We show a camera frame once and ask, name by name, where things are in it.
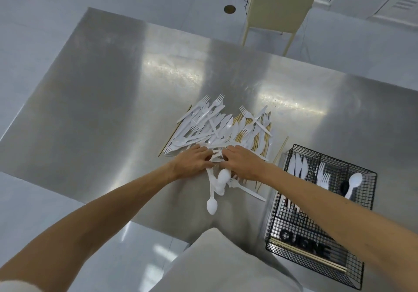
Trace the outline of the cream chair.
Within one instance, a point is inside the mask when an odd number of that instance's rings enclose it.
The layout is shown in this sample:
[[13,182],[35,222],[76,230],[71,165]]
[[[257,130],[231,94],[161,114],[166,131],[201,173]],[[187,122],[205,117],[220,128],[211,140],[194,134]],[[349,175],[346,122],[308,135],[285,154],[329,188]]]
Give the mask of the cream chair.
[[286,56],[297,31],[315,0],[251,0],[247,11],[242,46],[250,28],[290,34],[282,56]]

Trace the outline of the person's right hand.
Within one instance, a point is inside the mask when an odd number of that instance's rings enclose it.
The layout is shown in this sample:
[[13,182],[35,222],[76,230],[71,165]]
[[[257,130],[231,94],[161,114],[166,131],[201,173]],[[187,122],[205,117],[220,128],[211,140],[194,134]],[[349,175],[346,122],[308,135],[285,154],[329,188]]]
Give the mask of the person's right hand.
[[265,162],[258,155],[243,147],[242,169],[231,172],[234,172],[238,178],[265,183],[267,177],[276,169],[278,169],[277,166]]

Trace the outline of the person's light grey clothing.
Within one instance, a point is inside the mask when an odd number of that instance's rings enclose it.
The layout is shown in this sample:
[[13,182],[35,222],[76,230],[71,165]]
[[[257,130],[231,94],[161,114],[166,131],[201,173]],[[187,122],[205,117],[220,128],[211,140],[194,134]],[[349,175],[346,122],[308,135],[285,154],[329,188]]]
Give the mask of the person's light grey clothing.
[[218,229],[181,253],[150,292],[303,292],[290,276],[244,252]]

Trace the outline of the person's right forearm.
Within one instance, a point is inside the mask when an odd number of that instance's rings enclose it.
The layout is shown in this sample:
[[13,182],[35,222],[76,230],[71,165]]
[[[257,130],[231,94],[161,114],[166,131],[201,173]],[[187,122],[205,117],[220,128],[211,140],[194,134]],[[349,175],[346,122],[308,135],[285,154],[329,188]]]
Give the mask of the person's right forearm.
[[255,171],[365,265],[403,291],[418,292],[418,234],[273,164],[262,162]]

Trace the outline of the person's left forearm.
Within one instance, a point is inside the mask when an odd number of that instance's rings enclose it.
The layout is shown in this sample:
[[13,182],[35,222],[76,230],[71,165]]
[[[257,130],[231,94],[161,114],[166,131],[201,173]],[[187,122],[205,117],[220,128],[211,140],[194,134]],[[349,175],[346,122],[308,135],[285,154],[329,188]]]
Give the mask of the person's left forearm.
[[66,215],[5,263],[0,281],[67,292],[86,261],[171,182],[168,163]]

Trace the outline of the person's left hand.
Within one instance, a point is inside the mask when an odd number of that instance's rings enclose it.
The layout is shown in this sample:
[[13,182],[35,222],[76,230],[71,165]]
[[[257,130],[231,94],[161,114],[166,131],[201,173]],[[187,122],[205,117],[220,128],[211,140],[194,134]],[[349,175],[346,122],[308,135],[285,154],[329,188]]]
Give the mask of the person's left hand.
[[192,177],[200,172],[196,169],[196,147],[199,144],[193,145],[191,148],[178,154],[170,162],[170,180],[176,181],[182,178]]

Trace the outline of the white plastic spoon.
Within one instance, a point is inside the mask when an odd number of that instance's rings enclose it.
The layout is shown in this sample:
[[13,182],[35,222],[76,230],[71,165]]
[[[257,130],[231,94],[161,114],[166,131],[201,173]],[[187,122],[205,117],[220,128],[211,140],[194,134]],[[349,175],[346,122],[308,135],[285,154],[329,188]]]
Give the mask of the white plastic spoon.
[[363,181],[363,175],[361,173],[354,173],[348,180],[348,190],[345,194],[345,198],[350,200],[352,192],[355,188],[359,187]]

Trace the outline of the person's white sleeve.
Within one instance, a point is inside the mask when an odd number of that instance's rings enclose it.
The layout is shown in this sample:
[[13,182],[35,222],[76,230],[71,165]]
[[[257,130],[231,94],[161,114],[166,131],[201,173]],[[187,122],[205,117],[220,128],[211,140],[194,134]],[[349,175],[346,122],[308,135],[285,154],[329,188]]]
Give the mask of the person's white sleeve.
[[18,281],[0,281],[0,292],[43,292],[36,285]]

